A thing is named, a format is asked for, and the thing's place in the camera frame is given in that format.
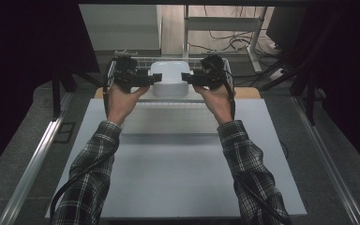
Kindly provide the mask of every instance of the black curtain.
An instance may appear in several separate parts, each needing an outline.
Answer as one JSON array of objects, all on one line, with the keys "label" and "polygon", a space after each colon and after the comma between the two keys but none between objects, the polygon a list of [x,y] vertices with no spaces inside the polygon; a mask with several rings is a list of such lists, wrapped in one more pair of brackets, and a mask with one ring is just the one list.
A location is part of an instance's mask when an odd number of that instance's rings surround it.
[{"label": "black curtain", "polygon": [[0,155],[56,70],[99,72],[74,1],[0,1]]},{"label": "black curtain", "polygon": [[345,8],[319,58],[323,107],[360,153],[360,1]]}]

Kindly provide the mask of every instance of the metal rail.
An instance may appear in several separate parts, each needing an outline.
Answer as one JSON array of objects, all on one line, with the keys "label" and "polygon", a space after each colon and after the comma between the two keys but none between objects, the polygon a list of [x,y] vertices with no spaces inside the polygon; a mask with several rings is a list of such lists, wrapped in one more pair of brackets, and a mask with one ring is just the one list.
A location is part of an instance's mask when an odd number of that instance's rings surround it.
[{"label": "metal rail", "polygon": [[305,116],[305,107],[303,105],[303,102],[300,98],[296,97],[292,97],[292,101],[296,106],[297,111],[299,112],[303,124],[307,129],[309,137],[315,145],[315,149],[317,150],[318,155],[320,155],[322,164],[326,172],[328,173],[329,178],[332,181],[332,184],[341,202],[343,203],[344,208],[346,209],[346,212],[350,217],[350,220],[352,221],[352,224],[360,225],[360,208],[355,198],[353,197],[352,192],[350,191],[349,187],[347,186],[343,177],[338,171],[335,162],[333,161],[328,150],[326,149],[323,140],[318,133],[318,130],[309,123],[308,118]]},{"label": "metal rail", "polygon": [[5,211],[0,217],[0,224],[13,224],[17,216],[19,215],[25,198],[27,197],[31,187],[34,184],[35,179],[37,178],[43,160],[49,152],[49,148],[52,145],[54,135],[60,128],[72,96],[72,93],[65,93],[65,95],[63,96],[63,99],[61,101],[62,111],[60,112],[58,118],[55,121],[51,121],[51,123],[46,128],[46,131],[43,134],[34,155],[32,156],[27,168],[22,174],[22,178],[20,179],[19,184],[16,186],[16,189],[11,195]]}]

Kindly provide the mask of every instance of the hand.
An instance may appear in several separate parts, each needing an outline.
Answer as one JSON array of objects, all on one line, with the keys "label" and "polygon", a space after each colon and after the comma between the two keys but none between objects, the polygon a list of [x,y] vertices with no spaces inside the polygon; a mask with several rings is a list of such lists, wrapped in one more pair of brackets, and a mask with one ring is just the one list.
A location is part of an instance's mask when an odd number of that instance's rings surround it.
[{"label": "hand", "polygon": [[140,87],[134,93],[126,93],[120,86],[114,84],[109,90],[107,119],[117,125],[122,125],[136,106],[137,100],[149,88],[150,86]]},{"label": "hand", "polygon": [[193,86],[196,93],[201,94],[206,107],[215,116],[219,125],[233,120],[231,117],[231,105],[226,87],[221,85],[214,90],[208,90],[201,86]]}]

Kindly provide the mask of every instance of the person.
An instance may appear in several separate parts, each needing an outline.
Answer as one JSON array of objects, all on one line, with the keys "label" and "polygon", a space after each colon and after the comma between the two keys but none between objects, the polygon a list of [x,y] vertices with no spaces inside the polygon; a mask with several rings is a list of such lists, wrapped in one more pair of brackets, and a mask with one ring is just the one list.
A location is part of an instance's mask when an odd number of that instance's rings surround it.
[{"label": "person", "polygon": [[[91,162],[111,155],[70,186],[52,218],[52,224],[98,224],[110,187],[120,126],[133,111],[139,97],[148,89],[149,86],[141,87],[129,94],[116,84],[110,88],[107,121],[99,124],[93,137],[75,158],[69,170],[69,178],[87,168]],[[248,138],[243,122],[232,119],[229,96],[224,85],[215,90],[200,86],[194,86],[194,89],[202,95],[207,108],[218,122],[217,132],[224,157],[234,177],[233,186],[242,224],[283,224],[270,211],[277,212],[283,222],[289,224],[289,215],[281,193],[275,187],[274,176],[263,165],[263,151]],[[262,207],[251,193],[262,199],[268,208]]]}]

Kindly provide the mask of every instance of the plaid sleeve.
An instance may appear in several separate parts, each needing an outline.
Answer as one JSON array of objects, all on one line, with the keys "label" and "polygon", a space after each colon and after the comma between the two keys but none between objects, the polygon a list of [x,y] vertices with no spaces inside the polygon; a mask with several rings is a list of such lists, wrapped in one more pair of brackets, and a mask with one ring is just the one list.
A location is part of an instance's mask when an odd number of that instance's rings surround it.
[{"label": "plaid sleeve", "polygon": [[53,218],[53,224],[98,224],[110,188],[113,153],[119,145],[121,128],[109,121],[99,124],[97,131],[75,158],[69,177],[77,175],[100,158],[107,160],[78,179],[64,194]]},{"label": "plaid sleeve", "polygon": [[263,165],[263,151],[248,137],[242,121],[221,125],[218,135],[230,166],[243,224],[282,224],[247,192],[246,185],[285,220],[290,221],[275,180]]}]

